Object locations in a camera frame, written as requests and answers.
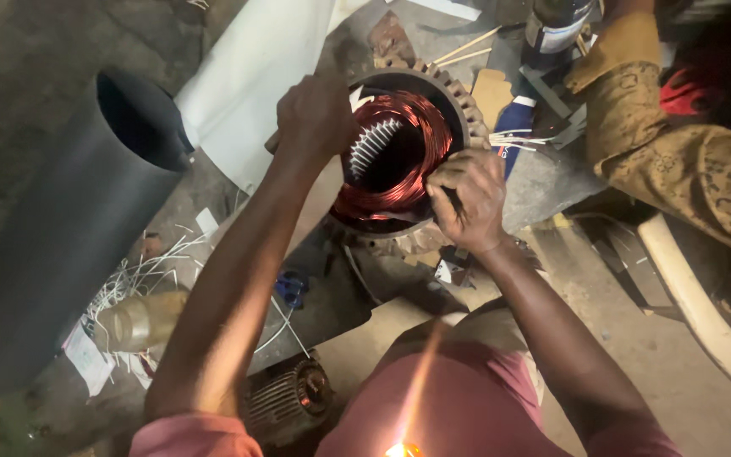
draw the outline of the copper winding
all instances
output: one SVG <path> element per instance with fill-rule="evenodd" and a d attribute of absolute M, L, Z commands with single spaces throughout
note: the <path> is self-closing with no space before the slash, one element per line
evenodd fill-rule
<path fill-rule="evenodd" d="M 355 111 L 354 116 L 363 128 L 391 117 L 416 127 L 425 143 L 424 159 L 402 181 L 384 192 L 369 192 L 347 179 L 333 212 L 362 220 L 385 220 L 390 217 L 380 213 L 410 211 L 426 196 L 423 181 L 444 160 L 452 143 L 452 133 L 442 113 L 421 95 L 397 91 L 376 97 Z"/>

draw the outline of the plastic bottle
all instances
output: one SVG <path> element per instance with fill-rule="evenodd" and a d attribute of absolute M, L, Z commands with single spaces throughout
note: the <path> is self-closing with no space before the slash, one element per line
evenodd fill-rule
<path fill-rule="evenodd" d="M 547 69 L 569 61 L 567 49 L 577 39 L 594 0 L 534 0 L 526 21 L 523 63 Z"/>
<path fill-rule="evenodd" d="M 139 352 L 168 341 L 187 299 L 184 291 L 128 297 L 97 315 L 95 344 L 100 350 Z"/>

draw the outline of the maroon shirt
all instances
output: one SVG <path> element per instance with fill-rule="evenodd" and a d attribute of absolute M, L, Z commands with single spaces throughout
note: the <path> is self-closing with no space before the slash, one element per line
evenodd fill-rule
<path fill-rule="evenodd" d="M 381 363 L 351 400 L 317 456 L 382 457 L 397 442 L 399 416 L 420 354 Z M 479 343 L 445 343 L 431 365 L 404 442 L 426 457 L 568 455 L 543 434 L 540 408 L 523 358 Z M 680 455 L 655 422 L 598 432 L 586 449 L 603 455 Z M 148 424 L 135 435 L 132 457 L 260 456 L 238 419 L 188 414 Z"/>

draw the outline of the black pipe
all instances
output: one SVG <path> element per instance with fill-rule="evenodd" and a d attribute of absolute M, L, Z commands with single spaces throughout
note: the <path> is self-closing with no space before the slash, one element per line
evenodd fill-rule
<path fill-rule="evenodd" d="M 117 69 L 97 75 L 0 233 L 0 393 L 57 354 L 191 151 L 161 88 Z"/>

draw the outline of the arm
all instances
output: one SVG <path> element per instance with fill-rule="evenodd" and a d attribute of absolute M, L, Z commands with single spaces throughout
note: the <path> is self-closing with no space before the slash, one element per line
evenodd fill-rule
<path fill-rule="evenodd" d="M 440 186 L 456 190 L 458 212 Z M 543 379 L 583 444 L 612 425 L 655 423 L 622 369 L 503 232 L 503 160 L 486 151 L 454 154 L 426 188 L 444 234 L 486 267 L 507 298 Z"/>
<path fill-rule="evenodd" d="M 281 142 L 258 191 L 216 246 L 168 341 L 146 419 L 186 412 L 237 416 L 239 383 L 306 194 L 356 136 L 340 81 L 306 77 L 278 105 Z"/>
<path fill-rule="evenodd" d="M 588 105 L 588 160 L 612 186 L 731 247 L 731 131 L 671 129 L 659 106 L 653 1 L 620 2 L 613 22 L 566 79 Z"/>

